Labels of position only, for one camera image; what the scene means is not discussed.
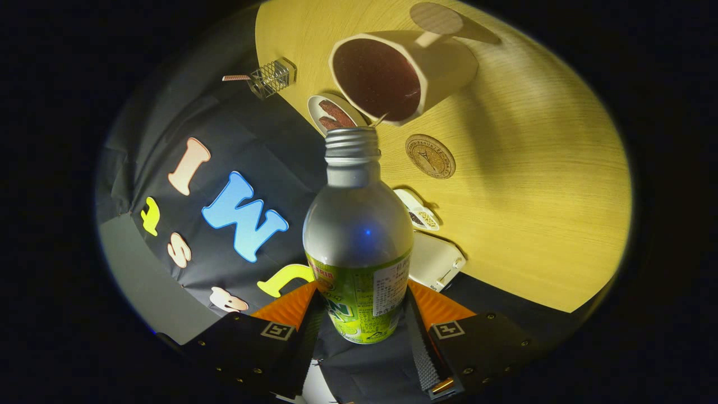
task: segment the table surface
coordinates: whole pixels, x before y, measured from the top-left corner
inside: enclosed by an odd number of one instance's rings
[[[279,96],[312,124],[307,99],[340,94],[328,65],[334,43],[360,32],[418,31],[409,16],[417,2],[267,1],[256,20],[258,61],[297,65],[297,82]],[[544,46],[471,6],[435,2],[501,43],[457,38],[479,62],[474,81],[402,127],[378,126],[382,179],[432,207],[442,227],[431,234],[465,253],[463,272],[572,312],[606,285],[628,240],[631,179],[620,136],[589,86]],[[411,163],[404,144],[413,134],[451,150],[451,178],[430,178]]]

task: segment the bottle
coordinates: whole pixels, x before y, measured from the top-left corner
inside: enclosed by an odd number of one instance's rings
[[[396,329],[409,278],[409,213],[380,179],[373,127],[327,132],[327,185],[304,220],[304,251],[335,328],[356,344]]]

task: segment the yellow letter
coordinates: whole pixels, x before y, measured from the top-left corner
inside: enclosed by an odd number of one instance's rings
[[[172,257],[172,260],[178,267],[186,267],[187,261],[192,259],[192,251],[187,246],[187,243],[185,243],[182,236],[177,233],[172,233],[172,236],[169,237],[169,242],[170,244],[167,245],[169,256]]]
[[[257,282],[257,286],[259,286],[259,288],[262,289],[263,292],[270,295],[271,297],[278,298],[279,296],[281,296],[281,294],[279,294],[279,290],[282,289],[287,283],[289,283],[290,280],[296,277],[300,277],[307,282],[312,282],[314,280],[314,273],[312,273],[312,268],[306,265],[287,265],[286,267],[280,269],[279,272],[274,274],[271,278],[269,278],[268,281]]]
[[[187,140],[187,151],[179,161],[174,173],[167,175],[169,183],[184,195],[190,194],[190,180],[205,161],[210,161],[210,151],[194,137]]]
[[[145,202],[148,206],[147,213],[144,213],[144,211],[139,212],[140,217],[142,217],[142,227],[151,235],[156,236],[157,230],[155,230],[155,227],[159,223],[159,208],[157,207],[157,202],[151,196],[148,196]]]

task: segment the black bracket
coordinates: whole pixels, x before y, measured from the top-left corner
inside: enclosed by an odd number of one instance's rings
[[[302,394],[325,313],[322,296],[315,291],[299,329],[228,313],[182,346],[165,334],[157,335],[188,359],[244,390],[293,399]]]
[[[473,395],[544,352],[538,341],[500,313],[478,313],[426,330],[410,288],[404,310],[421,389],[434,402]],[[157,336],[243,390],[295,398],[302,394],[325,313],[323,297],[315,290],[299,329],[228,313],[182,346],[165,334]]]

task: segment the bottle label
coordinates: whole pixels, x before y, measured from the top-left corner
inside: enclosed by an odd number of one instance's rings
[[[409,281],[410,257],[408,251],[383,265],[342,268],[307,254],[329,317],[344,338],[357,344],[374,344],[394,332]]]

